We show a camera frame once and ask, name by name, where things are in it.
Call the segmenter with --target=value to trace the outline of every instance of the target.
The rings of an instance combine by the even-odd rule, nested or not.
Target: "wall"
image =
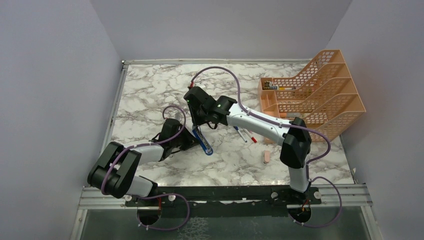
[[[0,3],[0,239],[68,239],[121,72],[88,0]]]
[[[124,60],[307,59],[351,0],[91,0]]]
[[[386,240],[423,237],[423,11],[421,0],[353,0],[327,45],[367,109],[342,137]]]

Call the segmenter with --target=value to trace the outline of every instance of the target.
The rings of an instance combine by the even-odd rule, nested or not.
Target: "marker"
[[[234,126],[234,129],[237,131],[238,135],[240,135],[241,139],[243,139],[243,141],[245,143],[247,143],[248,141],[246,140],[245,136],[243,136],[242,132],[239,130],[238,127]]]
[[[247,134],[247,136],[250,138],[250,139],[252,139],[252,141],[254,142],[254,143],[257,143],[258,141],[256,141],[256,139],[250,134],[250,132],[248,131],[248,130],[246,130],[246,129],[244,129],[244,128],[242,128],[243,129],[243,131]]]

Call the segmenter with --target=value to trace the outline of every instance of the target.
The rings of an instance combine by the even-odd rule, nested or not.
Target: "white marble surface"
[[[304,66],[294,64],[214,64],[233,71],[240,80],[242,103],[259,110],[257,86],[260,77],[291,77]],[[187,103],[183,96],[192,76],[211,64],[145,64],[130,65],[123,87],[112,140],[125,146],[146,143],[161,131],[162,110],[179,105],[187,114],[187,126],[192,126]],[[219,69],[202,73],[196,84],[215,99],[226,95],[237,99],[233,78]],[[219,125],[212,130],[202,127],[203,135],[213,147],[207,156],[200,146],[179,152],[162,162],[139,166],[136,174],[157,182],[160,186],[241,186],[290,184],[288,168],[279,160],[281,147],[258,143],[244,143],[234,128]],[[326,149],[325,143],[313,143],[311,155]],[[264,150],[271,151],[271,161],[262,163]],[[335,184],[353,184],[348,162],[339,138],[331,145],[331,152],[311,164],[310,176],[323,176]],[[317,180],[315,184],[327,184]]]

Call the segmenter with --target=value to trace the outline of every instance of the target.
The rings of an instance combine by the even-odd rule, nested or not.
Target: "eraser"
[[[263,163],[267,164],[270,162],[271,153],[270,151],[263,151]]]

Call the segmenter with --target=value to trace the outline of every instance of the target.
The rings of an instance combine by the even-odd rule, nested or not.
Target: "purple cable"
[[[157,195],[157,196],[146,196],[146,197],[144,197],[144,196],[137,196],[137,198],[143,199],[143,200],[150,200],[150,199],[157,199],[157,198],[162,198],[162,197],[166,197],[166,196],[170,196],[170,195],[173,195],[173,196],[182,198],[182,200],[184,200],[185,204],[187,205],[187,216],[185,216],[184,221],[180,225],[175,226],[175,227],[171,227],[171,228],[154,227],[154,226],[144,225],[140,221],[139,215],[137,214],[137,221],[139,223],[139,226],[145,227],[146,230],[153,229],[153,230],[159,230],[159,231],[173,231],[173,230],[177,230],[177,229],[181,228],[182,226],[184,226],[189,221],[189,217],[190,217],[190,204],[189,204],[189,201],[187,201],[187,199],[183,195],[180,195],[178,193],[165,193],[165,194],[160,194],[160,195]]]
[[[337,189],[336,185],[334,185],[330,180],[328,180],[327,178],[323,177],[323,176],[317,176],[315,177],[311,183],[313,183],[315,180],[317,179],[324,179],[325,181],[327,181],[329,184],[331,184],[331,186],[335,189],[335,191],[337,192],[337,196],[338,196],[338,200],[340,202],[340,207],[338,208],[338,212],[337,215],[329,222],[327,222],[326,224],[322,224],[322,225],[309,225],[309,224],[302,224],[301,222],[296,221],[290,214],[290,218],[293,219],[293,222],[302,225],[303,227],[307,227],[307,228],[313,228],[313,229],[319,229],[319,228],[324,228],[327,227],[333,223],[335,223],[337,221],[337,219],[339,219],[340,215],[342,214],[342,196],[340,196],[340,192]]]
[[[178,110],[180,110],[182,112],[182,115],[184,116],[184,123],[182,124],[182,127],[179,129],[179,131],[173,135],[172,137],[163,140],[163,141],[158,141],[158,142],[150,142],[150,143],[141,143],[141,144],[137,144],[137,145],[131,145],[128,146],[127,148],[125,148],[123,151],[120,152],[120,154],[116,157],[116,159],[113,161],[112,165],[109,167],[109,169],[107,170],[106,175],[104,176],[103,182],[101,183],[101,193],[106,195],[106,191],[105,191],[105,187],[106,187],[106,182],[108,181],[109,176],[111,175],[112,170],[114,169],[115,165],[118,163],[119,159],[122,157],[122,155],[124,155],[128,150],[130,149],[134,149],[134,148],[139,148],[139,147],[145,147],[145,146],[150,146],[150,145],[159,145],[159,144],[163,144],[166,142],[171,141],[172,139],[176,138],[181,132],[183,132],[184,128],[186,127],[186,114],[184,113],[184,110],[176,105],[169,105],[167,107],[165,107],[165,109],[162,111],[162,117],[163,119],[165,119],[165,111],[169,108],[176,108]]]
[[[232,71],[230,71],[229,69],[227,69],[227,68],[225,68],[225,67],[222,67],[222,66],[209,66],[209,67],[206,67],[206,68],[204,68],[204,69],[202,69],[202,70],[200,70],[198,73],[196,73],[196,75],[194,75],[194,77],[191,79],[191,83],[193,83],[194,81],[195,81],[195,79],[201,74],[201,73],[203,73],[204,71],[206,71],[206,70],[209,70],[209,69],[221,69],[221,70],[224,70],[224,71],[226,71],[226,72],[228,72],[229,74],[231,74],[231,76],[234,78],[234,80],[235,80],[235,83],[237,84],[237,99],[238,99],[238,105],[240,106],[240,108],[243,110],[243,111],[245,111],[246,113],[248,113],[249,111],[245,108],[245,106],[243,106],[242,105],[242,100],[241,100],[241,97],[240,97],[240,94],[241,94],[241,89],[240,89],[240,82],[239,82],[239,79],[237,78],[237,76],[232,72]],[[269,119],[266,119],[265,117],[262,117],[262,116],[259,116],[259,115],[257,115],[257,114],[254,114],[253,112],[251,112],[250,113],[250,115],[252,115],[253,117],[255,117],[255,118],[257,118],[257,119],[260,119],[260,120],[262,120],[262,121],[265,121],[265,122],[267,122],[267,123],[270,123],[270,124],[274,124],[274,125],[277,125],[277,126],[280,126],[280,123],[279,122],[276,122],[276,121],[273,121],[273,120],[269,120]],[[327,142],[327,144],[328,144],[328,147],[327,147],[327,151],[325,151],[323,154],[321,154],[321,155],[319,155],[319,156],[317,156],[317,157],[314,157],[314,158],[312,158],[311,160],[309,160],[309,161],[307,161],[306,162],[306,164],[309,164],[310,162],[313,162],[313,161],[315,161],[315,160],[318,160],[318,159],[321,159],[321,158],[323,158],[325,155],[327,155],[329,152],[330,152],[330,150],[331,150],[331,143],[330,143],[330,140],[324,135],[324,134],[322,134],[321,132],[319,132],[319,131],[317,131],[317,130],[314,130],[314,129],[311,129],[311,128],[307,128],[307,127],[303,127],[303,126],[296,126],[296,125],[291,125],[291,124],[281,124],[281,126],[282,127],[286,127],[286,128],[295,128],[295,129],[301,129],[301,130],[305,130],[305,131],[308,131],[308,132],[311,132],[311,133],[314,133],[314,134],[316,134],[316,135],[319,135],[319,136],[321,136],[326,142]]]

